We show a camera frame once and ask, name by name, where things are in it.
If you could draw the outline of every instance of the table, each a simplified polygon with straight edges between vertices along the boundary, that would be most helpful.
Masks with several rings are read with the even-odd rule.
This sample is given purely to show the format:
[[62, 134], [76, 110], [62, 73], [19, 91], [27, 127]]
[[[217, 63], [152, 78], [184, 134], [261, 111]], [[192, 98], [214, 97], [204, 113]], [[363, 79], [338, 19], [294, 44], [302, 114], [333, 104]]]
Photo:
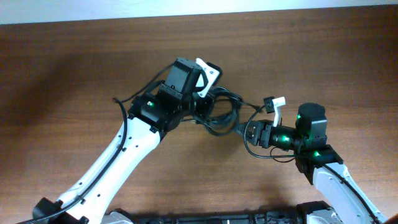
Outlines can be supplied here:
[[[397, 41], [397, 6], [0, 26], [0, 220], [28, 219], [42, 197], [54, 201], [72, 186], [122, 123], [112, 97], [129, 96], [179, 56], [219, 65], [219, 85], [248, 102], [285, 96], [285, 125], [304, 102], [325, 106], [328, 143], [390, 217], [398, 201]], [[252, 113], [244, 107], [242, 121]], [[236, 134], [217, 138], [183, 123], [109, 210], [236, 212], [314, 200], [325, 198], [293, 162], [256, 159]]]

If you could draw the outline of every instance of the white panel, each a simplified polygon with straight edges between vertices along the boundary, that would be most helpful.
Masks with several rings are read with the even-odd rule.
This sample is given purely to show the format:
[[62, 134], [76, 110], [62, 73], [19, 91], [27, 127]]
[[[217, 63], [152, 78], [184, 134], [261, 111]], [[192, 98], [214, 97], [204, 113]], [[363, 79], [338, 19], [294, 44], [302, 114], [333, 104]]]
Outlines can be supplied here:
[[398, 4], [398, 0], [0, 0], [0, 24]]

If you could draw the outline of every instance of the cable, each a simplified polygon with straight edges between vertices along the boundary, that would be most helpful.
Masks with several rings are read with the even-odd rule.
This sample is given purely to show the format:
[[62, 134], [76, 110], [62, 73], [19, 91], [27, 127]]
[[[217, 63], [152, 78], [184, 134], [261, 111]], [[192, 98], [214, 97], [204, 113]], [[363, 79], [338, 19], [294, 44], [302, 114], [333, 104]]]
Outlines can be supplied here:
[[77, 203], [79, 203], [80, 201], [83, 200], [84, 196], [86, 196], [88, 194], [88, 192], [96, 185], [96, 183], [101, 179], [101, 177], [105, 174], [105, 172], [108, 170], [108, 168], [111, 166], [111, 164], [113, 163], [113, 161], [117, 158], [117, 156], [119, 155], [119, 153], [122, 151], [124, 143], [126, 142], [126, 137], [127, 137], [127, 115], [126, 115], [126, 110], [124, 109], [124, 106], [122, 104], [122, 101], [113, 98], [113, 100], [119, 104], [121, 110], [122, 110], [122, 114], [123, 114], [123, 137], [122, 140], [118, 146], [118, 149], [116, 150], [116, 152], [113, 154], [112, 158], [106, 163], [106, 165], [104, 166], [104, 168], [101, 170], [101, 172], [96, 176], [96, 178], [94, 179], [94, 181], [92, 181], [92, 183], [85, 189], [85, 191], [83, 191], [83, 193], [79, 196], [76, 197], [76, 199], [70, 203], [69, 205], [67, 205], [66, 207], [62, 208], [61, 210], [51, 214], [51, 215], [46, 215], [46, 216], [42, 216], [39, 218], [33, 218], [31, 220], [27, 220], [27, 221], [23, 221], [17, 224], [32, 224], [32, 223], [37, 223], [37, 222], [41, 222], [43, 220], [49, 219], [49, 218], [53, 218], [56, 217], [58, 215], [61, 215], [62, 213], [66, 212], [67, 210], [69, 210], [70, 208], [72, 208], [73, 206], [75, 206]]
[[371, 218], [373, 219], [373, 221], [375, 223], [381, 223], [379, 221], [379, 219], [373, 214], [371, 208], [369, 208], [369, 205], [367, 205], [367, 203], [365, 202], [365, 200], [362, 198], [362, 196], [354, 189], [353, 186], [351, 186], [351, 184], [349, 184], [349, 182], [343, 178], [342, 176], [340, 176], [335, 170], [333, 170], [332, 168], [330, 168], [328, 165], [323, 165], [324, 168], [328, 169], [332, 174], [334, 174], [337, 178], [339, 178], [345, 185], [347, 185], [347, 187], [354, 192], [355, 196], [357, 196], [357, 198], [362, 202], [363, 206], [365, 207], [365, 209], [368, 211], [369, 215], [371, 216]]
[[193, 116], [192, 119], [183, 119], [181, 122], [186, 121], [196, 121], [197, 124], [202, 124], [205, 126], [206, 130], [214, 135], [214, 136], [225, 136], [232, 131], [234, 131], [239, 125], [239, 110], [242, 105], [247, 105], [253, 107], [255, 110], [258, 110], [260, 106], [252, 105], [250, 103], [246, 103], [243, 101], [242, 96], [233, 93], [222, 86], [218, 86], [212, 90], [208, 91], [207, 97], [212, 97], [214, 101], [214, 105], [217, 102], [228, 101], [231, 103], [231, 110], [227, 113], [218, 115], [218, 116], [210, 116], [205, 118], [200, 118], [198, 116]]
[[[274, 149], [276, 149], [277, 147], [275, 146], [275, 147], [273, 147], [272, 149], [271, 149], [271, 151], [269, 151], [269, 155], [270, 156], [273, 156], [272, 155], [272, 152], [273, 152], [273, 150]], [[280, 161], [280, 160], [277, 160], [277, 159], [275, 159], [275, 158], [272, 158], [273, 160], [275, 160], [275, 161], [277, 161], [277, 162], [280, 162], [280, 163], [288, 163], [288, 162], [292, 162], [295, 158], [292, 158], [292, 159], [289, 159], [289, 160], [287, 160], [287, 161]]]
[[243, 143], [244, 146], [246, 147], [246, 149], [248, 150], [248, 152], [256, 157], [256, 158], [260, 158], [260, 159], [275, 159], [275, 158], [291, 158], [291, 157], [295, 157], [295, 155], [283, 155], [283, 156], [261, 156], [258, 155], [254, 152], [252, 152], [248, 146], [248, 142], [246, 140], [246, 132], [248, 131], [248, 126], [250, 124], [250, 122], [254, 119], [254, 117], [262, 110], [264, 109], [266, 106], [263, 105], [262, 107], [260, 107], [259, 109], [256, 110], [256, 112], [254, 112], [254, 114], [249, 118], [248, 122], [246, 123], [246, 125], [244, 126], [244, 131], [243, 131]]
[[144, 87], [142, 87], [140, 90], [138, 90], [135, 94], [131, 95], [129, 98], [122, 100], [122, 103], [125, 103], [131, 99], [133, 99], [135, 96], [137, 96], [138, 94], [140, 94], [142, 91], [144, 91], [146, 88], [148, 88], [148, 86], [150, 84], [152, 84], [161, 74], [163, 74], [164, 72], [166, 72], [174, 63], [171, 63], [170, 65], [166, 66], [165, 68], [163, 68], [160, 72], [158, 72]]

